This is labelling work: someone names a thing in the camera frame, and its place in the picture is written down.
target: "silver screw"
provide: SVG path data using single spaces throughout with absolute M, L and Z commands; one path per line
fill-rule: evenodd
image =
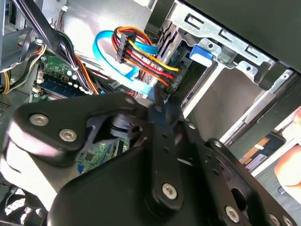
M 228 217 L 234 222 L 234 223 L 238 223 L 239 222 L 239 215 L 236 212 L 235 209 L 233 209 L 230 206 L 226 207 L 226 214 L 228 215 Z
M 193 124 L 191 124 L 191 123 L 188 123 L 188 125 L 189 125 L 189 127 L 190 127 L 190 128 L 192 128 L 192 129 L 196 129 L 196 127 L 195 127 Z
M 291 220 L 289 218 L 287 218 L 286 216 L 283 216 L 283 220 L 287 224 L 287 226 L 293 226 L 293 223 L 291 222 Z
M 221 143 L 217 140 L 214 141 L 214 144 L 217 146 L 217 147 L 222 147 Z
M 176 199 L 176 197 L 178 195 L 176 188 L 173 185 L 171 185 L 170 183 L 163 184 L 162 192 L 168 199 L 172 199 L 172 200 Z
M 59 135 L 60 138 L 66 142 L 73 142 L 77 139 L 77 134 L 72 129 L 63 129 Z
M 49 122 L 49 119 L 43 114 L 34 114 L 30 116 L 29 121 L 36 126 L 46 126 Z
M 126 101 L 128 102 L 128 103 L 130 103 L 130 104 L 134 104 L 134 101 L 132 100 L 132 99 L 130 99 L 130 98 L 126 98 Z
M 269 214 L 269 217 L 272 219 L 272 221 L 275 223 L 275 225 L 281 226 L 280 221 L 278 220 L 277 217 L 275 217 L 274 214 L 271 214 L 271 213 L 270 213 L 270 214 Z

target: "yellow wire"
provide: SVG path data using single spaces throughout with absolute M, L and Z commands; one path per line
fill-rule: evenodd
M 137 47 L 137 46 L 135 45 L 135 43 L 133 43 L 133 41 L 129 40 L 128 43 L 130 43 L 130 44 L 134 47 L 134 49 L 136 49 L 138 52 L 140 52 L 140 53 L 142 53 L 142 54 L 148 56 L 150 59 L 152 59 L 153 61 L 155 61 L 156 63 L 158 63 L 158 64 L 161 65 L 162 67 L 164 67 L 164 68 L 166 68 L 166 69 L 168 69 L 168 70 L 170 70 L 170 71 L 175 71 L 175 72 L 178 72 L 178 71 L 179 71 L 179 68 L 170 67 L 170 66 L 166 65 L 165 63 L 159 61 L 158 59 L 156 59 L 156 58 L 153 57 L 152 55 L 150 55 L 150 54 L 144 52 L 143 50 L 139 49 L 139 47 Z
M 83 63 L 81 62 L 81 60 L 78 58 L 77 55 L 75 55 L 78 63 L 81 65 L 81 68 L 83 69 L 84 74 L 86 75 L 85 77 L 87 78 L 87 80 L 89 81 L 89 83 L 91 84 L 91 86 L 93 87 L 94 91 L 96 92 L 96 94 L 99 95 L 99 92 L 97 90 L 97 88 L 95 87 L 94 83 L 91 81 L 90 76 L 86 70 L 86 67 L 83 65 Z
M 136 28 L 136 27 L 131 27 L 131 26 L 128 26 L 128 27 L 120 27 L 119 29 L 117 29 L 117 33 L 118 33 L 118 34 L 121 34 L 120 29 L 122 29 L 122 30 L 133 29 L 133 30 L 135 30 L 135 31 L 137 31 L 137 32 L 139 32 L 139 33 L 142 33 L 142 34 L 145 35 L 145 37 L 146 37 L 147 40 L 150 42 L 150 44 L 153 45 L 152 41 L 149 39 L 149 37 L 147 36 L 147 34 L 144 33 L 143 31 L 141 31 L 140 29 Z
M 33 60 L 33 62 L 31 63 L 31 65 L 29 66 L 28 74 L 30 74 L 30 73 L 32 72 L 32 69 L 33 69 L 34 65 L 37 63 L 37 61 L 40 59 L 40 57 L 45 53 L 46 49 L 47 49 L 46 45 L 43 45 L 43 46 L 41 47 L 41 50 L 38 52 L 38 56 Z M 16 89 L 16 88 L 22 86 L 26 81 L 27 81 L 27 79 L 24 80 L 24 81 L 23 81 L 22 83 L 20 83 L 19 85 L 13 87 L 12 89 L 8 89 L 8 90 L 6 91 L 6 94 L 9 93 L 9 92 L 11 92 L 12 90 L 14 90 L 14 89 Z
M 4 78 L 5 78 L 5 88 L 3 93 L 6 94 L 7 91 L 9 91 L 9 75 L 8 72 L 4 72 Z

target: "black metal bracket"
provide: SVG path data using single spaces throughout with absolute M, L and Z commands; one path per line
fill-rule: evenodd
M 178 106 L 164 105 L 157 92 L 154 97 L 154 104 L 148 108 L 125 93 L 23 105 L 13 115 L 7 141 L 53 165 L 64 167 L 74 163 L 92 144 L 120 136 L 130 137 L 135 140 L 132 149 L 116 159 L 143 153 L 145 184 L 139 188 L 145 187 L 143 200 L 153 215 L 172 219 L 172 215 L 176 217 L 181 215 L 182 209 L 187 210 L 182 184 L 187 180 L 182 176 L 193 171 L 191 177 L 198 181 L 193 182 L 193 189 L 203 194 L 198 205 L 213 225 L 273 226 L 275 219 L 285 225 L 286 211 L 223 144 L 215 139 L 205 144 L 198 130 L 184 120 Z M 133 132 L 135 126 L 139 128 L 136 133 Z M 62 137 L 64 129 L 68 129 L 69 134 Z M 193 170 L 183 173 L 178 158 L 191 162 Z M 110 172 L 114 165 L 110 162 L 93 171 L 107 169 Z M 98 178 L 93 174 L 84 174 L 77 181 L 83 180 L 87 184 L 87 178 L 91 176 L 92 183 Z M 131 191 L 137 189 L 135 183 L 126 186 Z

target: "orange wire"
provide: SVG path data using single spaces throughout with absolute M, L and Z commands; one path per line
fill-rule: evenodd
M 113 35 L 112 35 L 111 39 L 112 39 L 112 45 L 113 45 L 113 48 L 114 48 L 115 52 L 117 52 L 117 47 L 114 45 L 114 41 L 113 41 Z M 129 63 L 131 63 L 132 65 L 139 67 L 139 65 L 137 65 L 134 61 L 132 61 L 132 60 L 130 60 L 130 59 L 127 59 L 127 58 L 124 58 L 124 59 L 125 59 L 126 61 L 128 61 Z M 148 71 L 148 70 L 146 70 L 146 69 L 144 69 L 144 68 L 141 68 L 141 67 L 139 67 L 139 68 L 140 68 L 142 71 L 144 71 L 145 73 L 149 74 L 150 76 L 155 77 L 156 79 L 158 79 L 158 80 L 159 80 L 160 82 L 162 82 L 165 86 L 169 87 L 168 83 L 165 82 L 165 81 L 164 81 L 163 79 L 161 79 L 160 77 L 158 77 L 157 75 L 153 74 L 152 72 L 150 72 L 150 71 Z
M 78 62 L 78 64 L 79 64 L 79 66 L 80 66 L 81 69 L 83 70 L 83 72 L 84 72 L 84 74 L 85 74 L 85 77 L 86 77 L 87 81 L 89 82 L 91 88 L 93 89 L 93 91 L 94 91 L 96 94 L 99 94 L 98 90 L 96 89 L 96 87 L 94 86 L 93 82 L 91 81 L 90 76 L 89 76 L 89 74 L 88 74 L 88 72 L 87 72 L 85 66 L 83 65 L 83 63 L 81 62 L 81 60 L 80 60 L 77 56 L 75 56 L 75 58 L 76 58 L 76 60 L 77 60 L 77 62 Z

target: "green circuit board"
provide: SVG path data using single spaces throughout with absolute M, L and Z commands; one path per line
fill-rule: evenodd
M 62 76 L 67 76 L 67 71 L 74 74 L 74 71 L 69 65 L 65 64 L 63 61 L 59 60 L 55 56 L 44 55 L 44 69 L 45 74 L 51 75 L 54 78 L 61 79 Z
M 75 82 L 75 80 L 72 79 L 72 75 L 75 76 L 75 72 L 69 65 L 49 53 L 43 55 L 42 59 L 42 68 L 45 75 L 54 77 L 64 83 L 68 83 L 69 81 L 72 83 Z M 102 82 L 111 86 L 116 92 L 125 92 L 124 87 L 120 86 L 120 84 L 114 80 L 103 79 Z
M 81 154 L 78 161 L 79 172 L 88 172 L 106 162 L 108 160 L 106 157 L 112 155 L 113 151 L 111 144 L 96 144 L 90 151 Z

